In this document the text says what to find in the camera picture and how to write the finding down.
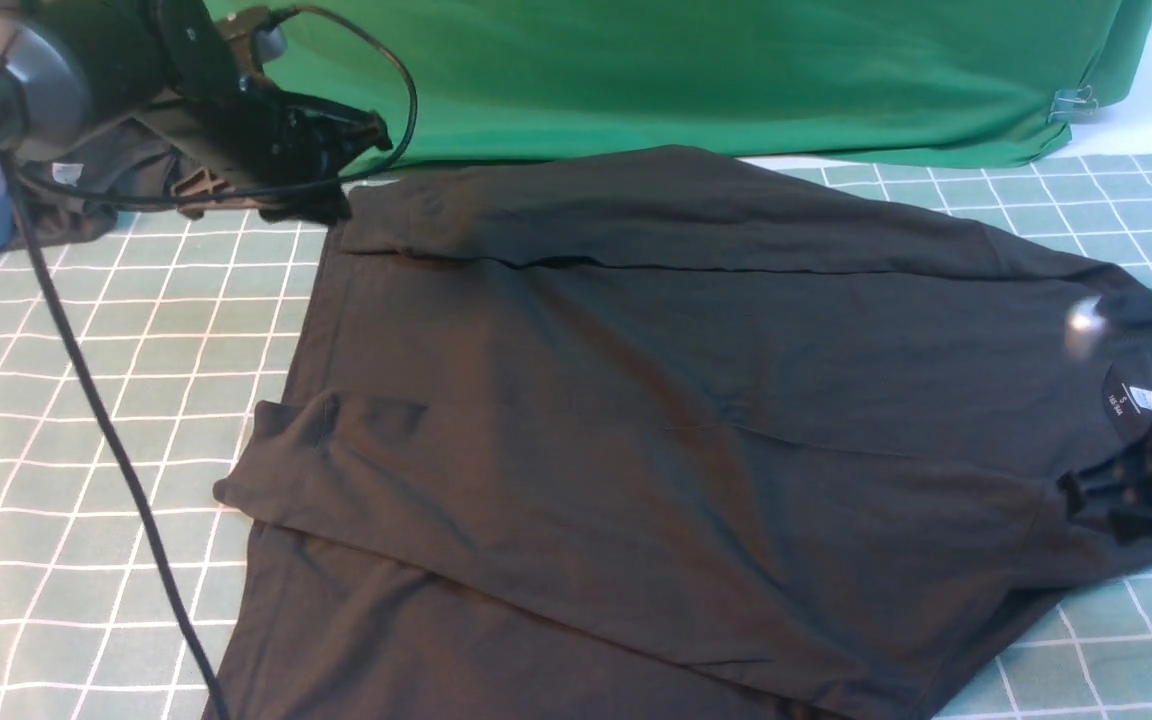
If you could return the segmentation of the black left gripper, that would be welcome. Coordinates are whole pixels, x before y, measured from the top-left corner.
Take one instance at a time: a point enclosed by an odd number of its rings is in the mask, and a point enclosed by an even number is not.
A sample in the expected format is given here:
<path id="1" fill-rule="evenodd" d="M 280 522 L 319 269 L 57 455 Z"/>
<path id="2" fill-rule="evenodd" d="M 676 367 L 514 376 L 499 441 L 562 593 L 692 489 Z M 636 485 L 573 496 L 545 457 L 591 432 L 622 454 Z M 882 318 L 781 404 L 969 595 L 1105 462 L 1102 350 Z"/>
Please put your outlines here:
<path id="1" fill-rule="evenodd" d="M 311 94 L 225 94 L 200 101 L 165 92 L 141 122 L 200 168 L 172 185 L 188 217 L 211 209 L 256 209 L 270 223 L 335 225 L 353 218 L 333 161 L 394 147 L 376 111 Z"/>

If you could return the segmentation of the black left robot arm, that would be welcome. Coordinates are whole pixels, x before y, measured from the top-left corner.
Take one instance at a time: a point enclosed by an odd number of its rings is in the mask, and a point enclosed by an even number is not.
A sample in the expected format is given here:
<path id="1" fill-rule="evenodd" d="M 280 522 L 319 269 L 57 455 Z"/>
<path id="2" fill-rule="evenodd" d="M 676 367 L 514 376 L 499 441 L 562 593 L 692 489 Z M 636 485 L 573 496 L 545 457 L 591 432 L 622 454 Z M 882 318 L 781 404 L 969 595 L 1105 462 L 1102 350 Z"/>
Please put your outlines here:
<path id="1" fill-rule="evenodd" d="M 316 15 L 388 60 L 408 97 L 401 141 L 376 111 L 297 94 L 265 65 L 282 26 Z M 251 3 L 212 15 L 202 1 L 0 1 L 0 156 L 52 161 L 134 120 L 198 169 L 161 196 L 76 190 L 26 176 L 37 190 L 114 209 L 188 218 L 253 209 L 266 222 L 332 225 L 349 217 L 343 185 L 388 170 L 419 118 L 410 70 L 393 51 L 321 6 Z M 382 159 L 348 173 L 369 151 Z"/>

